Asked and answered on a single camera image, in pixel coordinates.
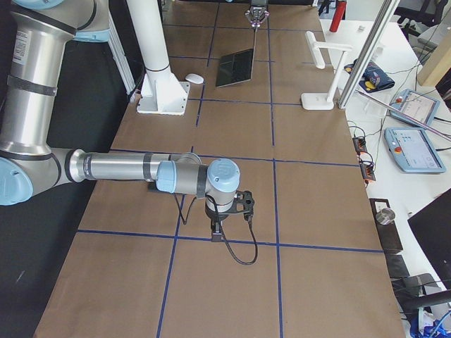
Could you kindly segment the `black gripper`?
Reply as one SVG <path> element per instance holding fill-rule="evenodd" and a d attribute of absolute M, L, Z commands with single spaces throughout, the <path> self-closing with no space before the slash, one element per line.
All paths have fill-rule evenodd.
<path fill-rule="evenodd" d="M 250 0 L 249 9 L 245 11 L 252 28 L 261 27 L 262 23 L 270 16 L 267 11 L 267 0 Z"/>
<path fill-rule="evenodd" d="M 217 224 L 225 220 L 228 215 L 221 212 L 221 205 L 214 204 L 213 202 L 206 202 L 204 210 L 206 216 L 210 219 L 211 240 L 213 242 L 222 242 L 223 230 L 222 227 Z"/>

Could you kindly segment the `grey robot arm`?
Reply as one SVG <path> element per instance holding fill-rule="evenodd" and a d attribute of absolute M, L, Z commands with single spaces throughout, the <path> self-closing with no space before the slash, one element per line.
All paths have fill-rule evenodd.
<path fill-rule="evenodd" d="M 107 151 L 126 113 L 127 99 L 107 44 L 69 43 L 63 57 L 49 141 L 52 146 Z M 123 230 L 170 233 L 178 212 L 167 194 L 148 192 L 139 182 L 114 182 L 102 197 L 93 181 L 64 184 L 15 206 L 1 207 L 1 250 L 53 250 L 68 246 L 85 211 L 126 202 Z"/>

